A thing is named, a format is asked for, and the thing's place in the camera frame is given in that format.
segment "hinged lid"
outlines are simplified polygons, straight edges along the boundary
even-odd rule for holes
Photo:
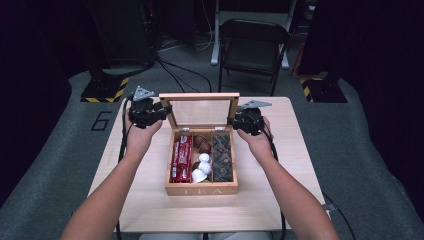
[[[235,118],[239,93],[161,93],[163,107],[172,105],[168,121],[173,129],[227,127]]]

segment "wooden table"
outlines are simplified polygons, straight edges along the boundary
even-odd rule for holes
[[[280,163],[323,204],[324,198],[292,104],[285,97],[240,97],[272,103],[261,108],[271,122]],[[117,164],[122,138],[118,113],[90,193]],[[236,195],[168,196],[165,174],[171,127],[164,121],[137,171],[120,217],[123,232],[228,232],[281,229],[278,204],[247,143],[234,134],[239,188]]]

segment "black glove device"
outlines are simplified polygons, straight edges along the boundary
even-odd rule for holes
[[[164,108],[161,102],[153,103],[153,99],[150,98],[153,95],[154,92],[138,86],[131,100],[129,119],[139,128],[146,128],[158,120],[165,120],[172,112],[172,105]]]
[[[246,133],[256,136],[264,129],[264,118],[259,107],[270,106],[270,103],[252,100],[237,107],[235,118],[227,118],[227,124],[234,130],[241,129]]]

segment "person's right hand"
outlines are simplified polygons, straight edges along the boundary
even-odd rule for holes
[[[270,123],[266,117],[263,118],[265,122],[265,131],[269,136],[271,136]],[[252,152],[253,156],[255,156],[256,160],[260,162],[264,159],[274,158],[271,151],[271,145],[264,133],[260,133],[257,136],[252,136],[241,129],[238,129],[237,133],[249,144],[250,151]]]
[[[141,160],[150,147],[153,135],[162,127],[162,120],[159,120],[145,129],[134,126],[129,120],[129,109],[125,117],[127,127],[127,149],[125,155]]]

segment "yellow black tape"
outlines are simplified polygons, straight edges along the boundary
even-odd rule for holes
[[[312,79],[312,80],[322,80],[322,78],[301,78],[300,83],[302,84],[303,93],[305,94],[306,100],[308,102],[314,102],[314,99],[312,98],[311,91],[308,88],[308,85],[306,84],[306,80]]]
[[[92,103],[98,103],[98,102],[118,102],[121,98],[122,94],[124,93],[125,87],[127,86],[127,83],[129,81],[129,78],[125,78],[122,80],[121,85],[119,86],[118,91],[116,92],[115,96],[109,97],[109,98],[81,98],[81,102],[92,102]]]

